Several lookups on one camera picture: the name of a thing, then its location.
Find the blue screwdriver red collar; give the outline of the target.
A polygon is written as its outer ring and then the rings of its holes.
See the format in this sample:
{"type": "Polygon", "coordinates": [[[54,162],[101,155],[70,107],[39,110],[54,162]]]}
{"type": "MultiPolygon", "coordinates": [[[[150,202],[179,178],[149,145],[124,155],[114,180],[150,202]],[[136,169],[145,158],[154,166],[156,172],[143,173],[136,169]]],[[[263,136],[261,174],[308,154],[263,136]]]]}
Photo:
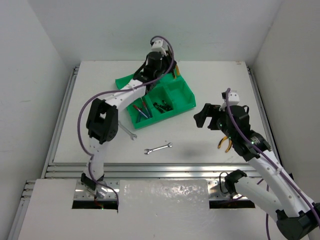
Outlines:
{"type": "Polygon", "coordinates": [[[133,107],[134,107],[142,116],[144,116],[146,119],[149,118],[137,105],[134,104],[133,107]]]}

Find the silver wrench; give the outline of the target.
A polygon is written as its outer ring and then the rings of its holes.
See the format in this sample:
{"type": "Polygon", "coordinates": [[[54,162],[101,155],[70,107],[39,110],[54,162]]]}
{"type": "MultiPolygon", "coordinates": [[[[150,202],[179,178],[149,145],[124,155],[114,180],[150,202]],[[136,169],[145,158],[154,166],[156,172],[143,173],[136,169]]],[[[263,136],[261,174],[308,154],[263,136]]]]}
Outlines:
{"type": "Polygon", "coordinates": [[[137,139],[137,135],[132,133],[130,130],[128,130],[120,121],[118,121],[118,126],[125,132],[129,135],[130,139],[132,141],[136,140],[137,139]]]}
{"type": "Polygon", "coordinates": [[[159,151],[159,150],[163,150],[163,149],[166,149],[166,148],[172,148],[173,147],[173,143],[172,142],[169,142],[165,145],[161,145],[161,146],[158,146],[158,147],[154,147],[154,148],[146,148],[144,149],[144,154],[145,155],[149,155],[150,153],[154,152],[154,151],[159,151]]]}

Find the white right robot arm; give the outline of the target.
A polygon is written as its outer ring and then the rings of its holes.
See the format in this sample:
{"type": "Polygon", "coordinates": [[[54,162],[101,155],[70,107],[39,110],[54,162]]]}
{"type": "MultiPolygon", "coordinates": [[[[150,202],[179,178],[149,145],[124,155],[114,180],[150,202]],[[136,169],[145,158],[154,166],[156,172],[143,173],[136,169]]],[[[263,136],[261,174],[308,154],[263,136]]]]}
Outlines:
{"type": "Polygon", "coordinates": [[[198,128],[210,118],[208,128],[221,131],[231,147],[267,184],[260,187],[244,171],[237,169],[224,177],[231,196],[240,194],[258,205],[288,240],[300,240],[320,226],[320,204],[307,196],[283,169],[267,140],[250,125],[248,106],[236,102],[206,103],[194,115],[198,128]]]}

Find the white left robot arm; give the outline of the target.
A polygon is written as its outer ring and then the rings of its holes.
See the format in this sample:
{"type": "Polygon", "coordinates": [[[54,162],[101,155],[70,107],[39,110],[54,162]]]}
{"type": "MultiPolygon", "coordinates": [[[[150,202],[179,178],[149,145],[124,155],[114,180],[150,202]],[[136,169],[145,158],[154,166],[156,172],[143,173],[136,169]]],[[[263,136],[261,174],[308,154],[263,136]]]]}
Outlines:
{"type": "Polygon", "coordinates": [[[98,93],[83,105],[77,119],[77,126],[81,126],[82,114],[90,105],[85,126],[90,140],[95,140],[98,144],[93,152],[89,152],[83,144],[81,131],[77,131],[79,144],[90,157],[80,179],[89,190],[96,192],[98,186],[108,188],[108,185],[103,182],[102,153],[108,142],[112,141],[118,133],[119,113],[135,100],[147,95],[161,78],[174,72],[175,66],[173,51],[153,50],[147,54],[144,63],[123,88],[98,93]]]}

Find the green six-compartment tray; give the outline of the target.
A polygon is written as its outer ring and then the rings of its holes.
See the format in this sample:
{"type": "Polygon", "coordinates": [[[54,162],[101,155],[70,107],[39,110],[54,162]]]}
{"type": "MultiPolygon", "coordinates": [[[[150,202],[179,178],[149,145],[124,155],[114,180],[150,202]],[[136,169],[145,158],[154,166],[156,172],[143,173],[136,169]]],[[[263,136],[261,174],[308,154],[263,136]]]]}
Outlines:
{"type": "Polygon", "coordinates": [[[135,129],[156,124],[196,107],[196,98],[185,79],[167,74],[147,95],[127,107],[135,129]]]}

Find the white foreground cover panel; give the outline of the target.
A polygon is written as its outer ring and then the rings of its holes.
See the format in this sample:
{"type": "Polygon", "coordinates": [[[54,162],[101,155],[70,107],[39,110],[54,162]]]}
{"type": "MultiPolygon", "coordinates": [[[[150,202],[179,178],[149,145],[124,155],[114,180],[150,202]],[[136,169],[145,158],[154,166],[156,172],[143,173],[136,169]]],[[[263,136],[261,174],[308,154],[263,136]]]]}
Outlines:
{"type": "Polygon", "coordinates": [[[74,209],[75,179],[36,181],[21,240],[281,240],[258,207],[211,209],[205,180],[122,180],[119,209],[74,209]]]}

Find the aluminium front rail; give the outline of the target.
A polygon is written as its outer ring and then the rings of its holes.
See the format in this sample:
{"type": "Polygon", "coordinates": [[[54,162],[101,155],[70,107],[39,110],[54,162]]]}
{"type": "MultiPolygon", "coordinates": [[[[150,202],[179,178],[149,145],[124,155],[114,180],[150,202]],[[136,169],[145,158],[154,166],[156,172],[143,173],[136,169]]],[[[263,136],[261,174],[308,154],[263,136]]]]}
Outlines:
{"type": "MultiPolygon", "coordinates": [[[[77,179],[82,163],[51,163],[43,170],[43,179],[77,179]]],[[[260,178],[247,163],[106,163],[103,171],[108,179],[213,179],[241,170],[251,178],[260,178]]]]}

